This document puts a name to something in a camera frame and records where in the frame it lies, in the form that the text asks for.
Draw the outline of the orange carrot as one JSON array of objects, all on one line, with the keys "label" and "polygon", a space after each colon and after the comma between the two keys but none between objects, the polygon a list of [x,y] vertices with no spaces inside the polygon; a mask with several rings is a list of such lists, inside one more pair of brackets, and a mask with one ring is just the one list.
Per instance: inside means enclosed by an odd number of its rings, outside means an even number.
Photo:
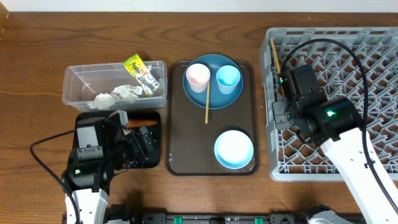
[{"label": "orange carrot", "polygon": [[128,121],[128,128],[139,128],[141,126],[153,126],[156,125],[158,122],[154,120],[137,120],[137,119],[130,119]]}]

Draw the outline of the light blue bowl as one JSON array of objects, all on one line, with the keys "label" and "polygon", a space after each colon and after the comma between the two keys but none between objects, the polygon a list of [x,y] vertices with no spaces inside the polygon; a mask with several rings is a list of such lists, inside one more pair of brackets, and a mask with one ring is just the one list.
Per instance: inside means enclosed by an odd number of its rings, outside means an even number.
[{"label": "light blue bowl", "polygon": [[229,130],[220,134],[214,144],[216,160],[225,168],[240,169],[250,163],[254,145],[242,131]]}]

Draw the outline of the white tissue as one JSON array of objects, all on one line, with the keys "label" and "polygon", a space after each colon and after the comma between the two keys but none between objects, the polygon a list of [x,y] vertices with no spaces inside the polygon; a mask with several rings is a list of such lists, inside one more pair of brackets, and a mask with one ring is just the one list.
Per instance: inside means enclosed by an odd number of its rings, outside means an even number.
[{"label": "white tissue", "polygon": [[141,86],[122,85],[116,87],[110,94],[115,100],[135,100],[142,92]]}]

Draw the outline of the white paper ball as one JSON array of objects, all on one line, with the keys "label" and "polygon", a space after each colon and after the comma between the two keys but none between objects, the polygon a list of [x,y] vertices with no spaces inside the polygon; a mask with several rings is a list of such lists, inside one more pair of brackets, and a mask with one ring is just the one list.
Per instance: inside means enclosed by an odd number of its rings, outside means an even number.
[{"label": "white paper ball", "polygon": [[109,110],[114,105],[114,98],[110,93],[100,93],[88,103],[90,109]]}]

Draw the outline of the yellow green snack wrapper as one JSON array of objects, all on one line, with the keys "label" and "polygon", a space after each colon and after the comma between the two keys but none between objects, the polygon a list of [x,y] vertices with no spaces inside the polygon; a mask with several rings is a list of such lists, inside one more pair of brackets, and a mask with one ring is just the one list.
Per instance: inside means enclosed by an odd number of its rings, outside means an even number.
[{"label": "yellow green snack wrapper", "polygon": [[159,82],[151,74],[138,54],[124,61],[123,66],[139,82],[148,97],[151,97],[159,88]]}]

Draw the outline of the wooden chopstick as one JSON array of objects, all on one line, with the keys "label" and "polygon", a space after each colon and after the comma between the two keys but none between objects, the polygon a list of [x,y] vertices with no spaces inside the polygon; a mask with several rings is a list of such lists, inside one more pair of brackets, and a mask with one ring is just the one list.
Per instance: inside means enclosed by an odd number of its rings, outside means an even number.
[{"label": "wooden chopstick", "polygon": [[271,47],[272,47],[272,53],[273,53],[273,56],[274,56],[274,62],[275,62],[276,71],[277,71],[277,74],[279,74],[280,73],[280,63],[279,63],[279,59],[278,59],[278,56],[277,56],[277,51],[276,51],[274,39],[271,38],[270,41],[271,41]]},{"label": "wooden chopstick", "polygon": [[205,124],[208,124],[209,117],[209,102],[210,102],[210,80],[207,83],[206,88],[206,110],[205,110]]}]

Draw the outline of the dark blue plate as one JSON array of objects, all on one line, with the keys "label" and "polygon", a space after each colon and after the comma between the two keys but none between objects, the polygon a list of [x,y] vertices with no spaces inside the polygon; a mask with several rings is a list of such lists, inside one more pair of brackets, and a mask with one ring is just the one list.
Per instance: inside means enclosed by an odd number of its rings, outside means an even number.
[{"label": "dark blue plate", "polygon": [[[193,60],[192,62],[190,62],[188,64],[188,67],[196,63],[206,65],[210,70],[209,109],[211,110],[221,109],[226,106],[229,106],[230,104],[232,104],[234,101],[237,100],[237,98],[242,92],[244,81],[243,81],[243,73],[241,69],[238,67],[238,64],[234,60],[224,55],[207,54],[207,55],[202,55]],[[219,78],[217,77],[218,70],[224,66],[234,67],[239,74],[238,82],[237,84],[235,84],[235,86],[233,86],[234,89],[229,94],[224,94],[224,89],[229,87],[228,86],[223,87],[223,85],[219,81]],[[201,93],[196,93],[192,90],[192,88],[189,85],[189,81],[187,79],[188,67],[185,69],[183,74],[183,89],[185,91],[185,94],[194,104],[198,105],[199,107],[205,108],[207,101],[207,93],[206,93],[207,89],[205,88],[205,90]]]}]

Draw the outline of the light blue cup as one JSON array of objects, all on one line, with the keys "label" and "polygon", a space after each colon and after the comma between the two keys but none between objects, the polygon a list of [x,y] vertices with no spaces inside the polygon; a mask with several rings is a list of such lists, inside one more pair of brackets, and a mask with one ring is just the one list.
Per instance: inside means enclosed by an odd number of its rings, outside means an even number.
[{"label": "light blue cup", "polygon": [[231,94],[241,79],[240,71],[232,66],[222,66],[216,73],[218,89],[222,94]]}]

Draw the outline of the pink cup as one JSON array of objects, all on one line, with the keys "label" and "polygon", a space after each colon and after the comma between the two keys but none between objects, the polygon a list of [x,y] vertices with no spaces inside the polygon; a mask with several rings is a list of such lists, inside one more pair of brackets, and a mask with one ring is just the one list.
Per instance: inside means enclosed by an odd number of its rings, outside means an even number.
[{"label": "pink cup", "polygon": [[210,69],[201,63],[195,63],[187,68],[186,77],[192,91],[201,93],[210,81]]}]

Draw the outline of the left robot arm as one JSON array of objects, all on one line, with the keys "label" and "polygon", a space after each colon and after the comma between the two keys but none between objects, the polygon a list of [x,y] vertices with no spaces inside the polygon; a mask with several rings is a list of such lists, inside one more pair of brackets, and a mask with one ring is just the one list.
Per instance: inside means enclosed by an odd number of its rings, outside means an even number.
[{"label": "left robot arm", "polygon": [[109,205],[112,179],[120,170],[155,167],[160,161],[160,125],[105,123],[75,130],[62,174],[66,188],[64,223],[135,223],[127,205]]}]

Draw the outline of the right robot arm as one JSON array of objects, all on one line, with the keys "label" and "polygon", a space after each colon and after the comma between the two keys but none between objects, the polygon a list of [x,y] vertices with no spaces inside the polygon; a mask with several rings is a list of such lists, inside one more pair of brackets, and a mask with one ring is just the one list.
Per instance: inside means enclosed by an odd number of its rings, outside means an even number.
[{"label": "right robot arm", "polygon": [[332,161],[367,223],[397,223],[397,187],[349,99],[296,96],[273,103],[272,109],[278,129],[297,128]]}]

